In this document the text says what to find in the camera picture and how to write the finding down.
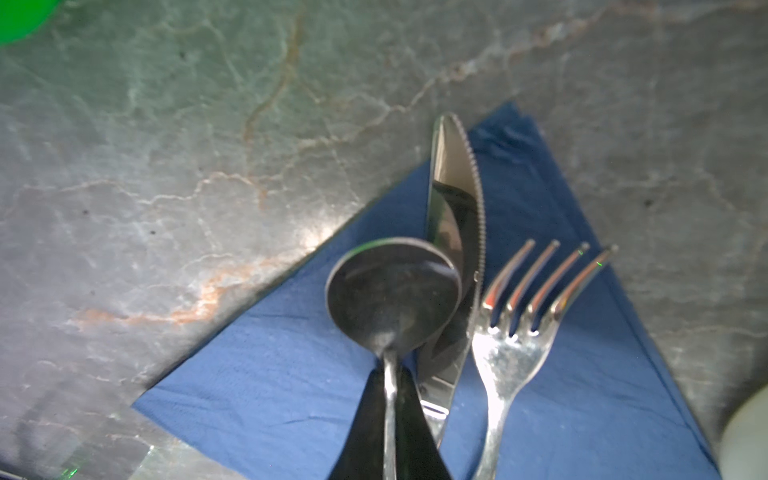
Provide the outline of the green plastic basket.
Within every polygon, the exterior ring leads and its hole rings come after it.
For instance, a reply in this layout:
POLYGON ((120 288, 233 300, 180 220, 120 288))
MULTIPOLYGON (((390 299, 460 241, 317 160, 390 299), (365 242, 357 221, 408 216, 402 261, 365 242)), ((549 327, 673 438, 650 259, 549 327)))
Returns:
POLYGON ((22 40, 53 15, 59 0, 1 0, 1 45, 22 40))

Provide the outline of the silver spoon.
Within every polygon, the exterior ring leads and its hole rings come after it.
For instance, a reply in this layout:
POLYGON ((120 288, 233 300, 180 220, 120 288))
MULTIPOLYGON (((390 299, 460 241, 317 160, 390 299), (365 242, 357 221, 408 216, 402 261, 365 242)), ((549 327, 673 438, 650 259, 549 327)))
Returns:
POLYGON ((390 237, 345 254, 325 287, 335 325, 373 352, 383 366, 382 461, 374 470, 395 479, 396 401, 402 358, 425 343, 453 315, 462 292, 461 273, 433 244, 390 237))

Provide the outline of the silver fork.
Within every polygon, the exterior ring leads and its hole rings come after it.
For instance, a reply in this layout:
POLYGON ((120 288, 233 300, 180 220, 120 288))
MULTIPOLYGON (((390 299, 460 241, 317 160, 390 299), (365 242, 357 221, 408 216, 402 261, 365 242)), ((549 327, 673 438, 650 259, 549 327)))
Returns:
POLYGON ((496 477, 503 430, 513 400, 542 368, 569 308, 619 251, 613 244, 591 260, 544 308, 540 323, 535 325, 548 295, 590 248, 588 243, 581 243, 543 282, 529 302, 522 305, 534 279, 560 246, 559 241, 552 241, 505 299, 504 290, 535 245, 533 239, 527 240, 506 262, 487 287, 474 321, 471 349, 487 396, 487 430, 473 474, 475 479, 496 477))

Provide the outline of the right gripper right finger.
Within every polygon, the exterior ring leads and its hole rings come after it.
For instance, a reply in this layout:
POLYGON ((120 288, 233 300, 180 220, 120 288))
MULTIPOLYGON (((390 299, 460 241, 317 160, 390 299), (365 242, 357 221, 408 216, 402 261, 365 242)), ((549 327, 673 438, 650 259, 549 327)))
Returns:
POLYGON ((396 463, 398 479, 451 479, 422 411, 415 381, 407 367, 401 367, 398 375, 396 463))

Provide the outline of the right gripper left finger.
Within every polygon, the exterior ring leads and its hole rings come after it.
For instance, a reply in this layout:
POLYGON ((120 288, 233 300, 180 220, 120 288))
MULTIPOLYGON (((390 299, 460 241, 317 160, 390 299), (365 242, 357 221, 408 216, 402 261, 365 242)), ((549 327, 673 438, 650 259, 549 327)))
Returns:
POLYGON ((328 479, 383 479, 386 400, 382 367, 370 372, 346 442, 328 479))

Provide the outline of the silver knife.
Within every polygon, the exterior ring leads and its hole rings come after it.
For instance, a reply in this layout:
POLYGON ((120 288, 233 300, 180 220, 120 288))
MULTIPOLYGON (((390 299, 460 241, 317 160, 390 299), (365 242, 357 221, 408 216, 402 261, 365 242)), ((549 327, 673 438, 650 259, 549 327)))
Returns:
POLYGON ((453 261, 462 290, 448 323, 417 356, 420 403, 436 444, 442 442, 470 351, 486 265, 486 216, 479 167, 462 122, 444 113, 434 124, 427 240, 453 261))

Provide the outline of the white ceramic dish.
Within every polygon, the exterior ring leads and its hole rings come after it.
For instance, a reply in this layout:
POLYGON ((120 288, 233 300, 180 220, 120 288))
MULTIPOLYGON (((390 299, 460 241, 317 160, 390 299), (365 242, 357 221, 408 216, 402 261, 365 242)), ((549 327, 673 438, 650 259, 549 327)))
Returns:
POLYGON ((767 480, 767 386, 731 417, 721 439, 718 468, 724 480, 767 480))

